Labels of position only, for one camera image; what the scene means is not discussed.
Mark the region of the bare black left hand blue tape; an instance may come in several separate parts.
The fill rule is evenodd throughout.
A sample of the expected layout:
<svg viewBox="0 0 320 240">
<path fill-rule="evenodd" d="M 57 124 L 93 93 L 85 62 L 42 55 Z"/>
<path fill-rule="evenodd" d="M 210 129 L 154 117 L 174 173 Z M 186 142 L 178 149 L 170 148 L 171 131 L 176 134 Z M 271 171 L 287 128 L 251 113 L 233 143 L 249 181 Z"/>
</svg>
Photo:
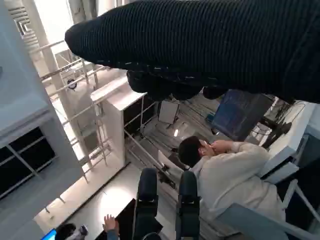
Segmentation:
<svg viewBox="0 0 320 240">
<path fill-rule="evenodd" d="M 145 168 L 139 179 L 132 224 L 133 240 L 160 240 L 156 220 L 159 196 L 157 172 Z M 198 240 L 200 236 L 200 197 L 197 179 L 193 172 L 185 171 L 179 183 L 178 201 L 175 209 L 175 238 Z"/>
</svg>

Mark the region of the black knitted gloved right hand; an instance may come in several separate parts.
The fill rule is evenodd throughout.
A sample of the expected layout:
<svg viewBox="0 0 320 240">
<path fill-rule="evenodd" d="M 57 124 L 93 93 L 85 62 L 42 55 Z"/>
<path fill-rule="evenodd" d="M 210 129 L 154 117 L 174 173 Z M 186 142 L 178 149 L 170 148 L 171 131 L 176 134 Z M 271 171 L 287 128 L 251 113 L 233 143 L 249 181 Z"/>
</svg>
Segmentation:
<svg viewBox="0 0 320 240">
<path fill-rule="evenodd" d="M 126 70 L 130 88 L 155 100 L 241 90 L 320 101 L 317 0 L 137 0 L 64 39 L 76 56 Z"/>
</svg>

